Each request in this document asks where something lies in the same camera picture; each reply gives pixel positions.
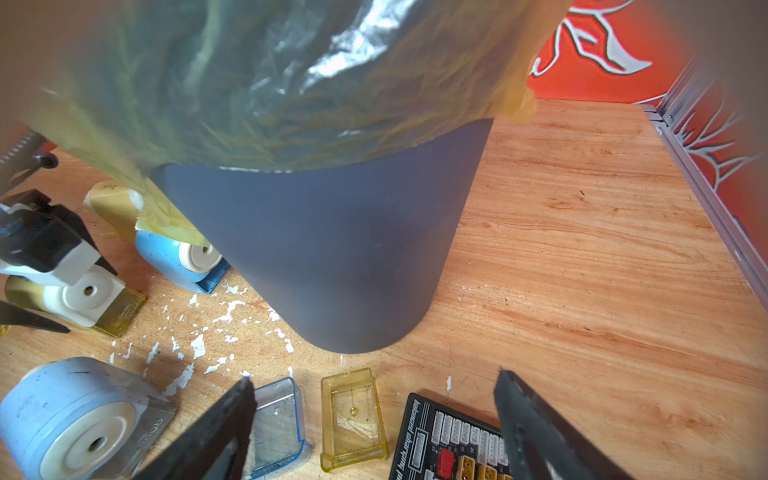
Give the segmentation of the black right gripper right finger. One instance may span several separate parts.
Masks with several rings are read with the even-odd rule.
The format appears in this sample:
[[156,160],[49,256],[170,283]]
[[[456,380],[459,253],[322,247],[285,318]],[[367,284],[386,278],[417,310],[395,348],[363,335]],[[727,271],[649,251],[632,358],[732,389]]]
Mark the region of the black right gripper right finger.
[[494,402],[515,479],[631,477],[513,371],[499,371]]

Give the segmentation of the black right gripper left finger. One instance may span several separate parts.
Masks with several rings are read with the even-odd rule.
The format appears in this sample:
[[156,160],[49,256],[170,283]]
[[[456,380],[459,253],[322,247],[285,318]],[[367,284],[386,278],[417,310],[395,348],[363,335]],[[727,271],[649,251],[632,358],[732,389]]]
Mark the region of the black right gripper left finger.
[[243,377],[136,477],[240,479],[256,408],[254,386]]

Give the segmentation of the clear grey sharpener tray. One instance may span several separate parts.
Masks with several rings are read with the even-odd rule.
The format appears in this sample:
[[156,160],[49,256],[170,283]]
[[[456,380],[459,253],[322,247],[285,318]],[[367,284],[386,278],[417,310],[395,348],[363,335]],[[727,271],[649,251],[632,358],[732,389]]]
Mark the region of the clear grey sharpener tray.
[[286,377],[254,391],[256,412],[243,479],[279,479],[303,465],[312,445],[306,439],[302,392]]

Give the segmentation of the clear yellow sharpener tray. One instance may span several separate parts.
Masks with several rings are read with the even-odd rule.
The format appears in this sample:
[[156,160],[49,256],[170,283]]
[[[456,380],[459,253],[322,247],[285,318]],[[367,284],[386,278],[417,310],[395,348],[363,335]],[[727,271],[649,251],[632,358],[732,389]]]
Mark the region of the clear yellow sharpener tray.
[[373,372],[369,368],[321,380],[321,469],[330,473],[389,455]]

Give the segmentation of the blue pencil sharpener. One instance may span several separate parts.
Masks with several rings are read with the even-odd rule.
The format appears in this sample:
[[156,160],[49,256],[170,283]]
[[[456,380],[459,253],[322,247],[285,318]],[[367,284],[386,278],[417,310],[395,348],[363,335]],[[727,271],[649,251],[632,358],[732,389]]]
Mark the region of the blue pencil sharpener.
[[3,398],[1,438],[27,479],[130,479],[175,413],[145,378],[75,357]]
[[138,253],[174,285],[196,294],[211,294],[230,269],[210,243],[194,245],[138,230],[135,245]]

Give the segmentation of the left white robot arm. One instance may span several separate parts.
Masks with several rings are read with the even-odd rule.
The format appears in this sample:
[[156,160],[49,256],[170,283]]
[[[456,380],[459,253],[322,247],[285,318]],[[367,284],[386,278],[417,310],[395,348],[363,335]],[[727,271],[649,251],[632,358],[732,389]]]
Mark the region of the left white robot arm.
[[[102,257],[81,218],[19,185],[57,158],[28,130],[1,157],[5,326],[118,336],[143,305]],[[28,479],[239,479],[253,385],[243,379],[155,460],[146,456],[175,415],[145,378],[90,357],[30,370],[1,402],[1,438]]]

